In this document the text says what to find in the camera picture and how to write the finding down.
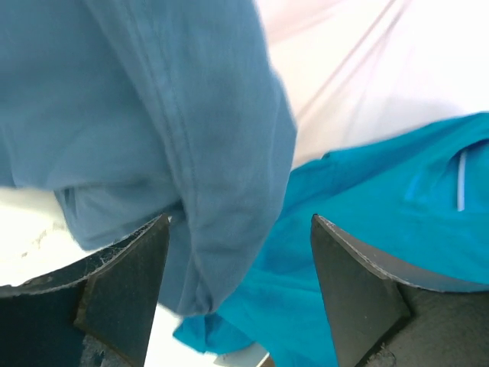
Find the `dark blue t-shirt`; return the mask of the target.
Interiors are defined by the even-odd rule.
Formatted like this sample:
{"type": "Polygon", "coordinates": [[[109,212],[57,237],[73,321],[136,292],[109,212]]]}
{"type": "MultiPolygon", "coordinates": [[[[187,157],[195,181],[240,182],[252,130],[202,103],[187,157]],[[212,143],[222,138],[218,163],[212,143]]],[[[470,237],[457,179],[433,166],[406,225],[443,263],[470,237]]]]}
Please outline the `dark blue t-shirt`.
{"type": "Polygon", "coordinates": [[[1,184],[86,249],[171,216],[161,303],[216,311],[283,205],[296,126],[252,1],[3,1],[1,184]]]}

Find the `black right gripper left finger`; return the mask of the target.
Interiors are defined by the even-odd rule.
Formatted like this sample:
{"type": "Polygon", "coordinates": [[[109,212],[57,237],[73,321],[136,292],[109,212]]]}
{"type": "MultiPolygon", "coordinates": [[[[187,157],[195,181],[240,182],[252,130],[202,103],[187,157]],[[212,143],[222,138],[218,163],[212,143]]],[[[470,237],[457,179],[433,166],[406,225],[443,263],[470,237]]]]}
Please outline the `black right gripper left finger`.
{"type": "Polygon", "coordinates": [[[143,366],[169,241],[159,216],[56,271],[1,288],[3,366],[143,366]]]}

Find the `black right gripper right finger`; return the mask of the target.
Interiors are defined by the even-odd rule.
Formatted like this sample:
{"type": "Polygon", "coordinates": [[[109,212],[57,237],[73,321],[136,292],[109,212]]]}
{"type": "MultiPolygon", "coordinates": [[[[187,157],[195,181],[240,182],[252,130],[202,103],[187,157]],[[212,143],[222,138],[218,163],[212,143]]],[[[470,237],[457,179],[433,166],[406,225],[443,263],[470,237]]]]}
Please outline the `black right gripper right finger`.
{"type": "Polygon", "coordinates": [[[419,268],[321,216],[311,245],[340,366],[486,366],[488,288],[419,268]]]}

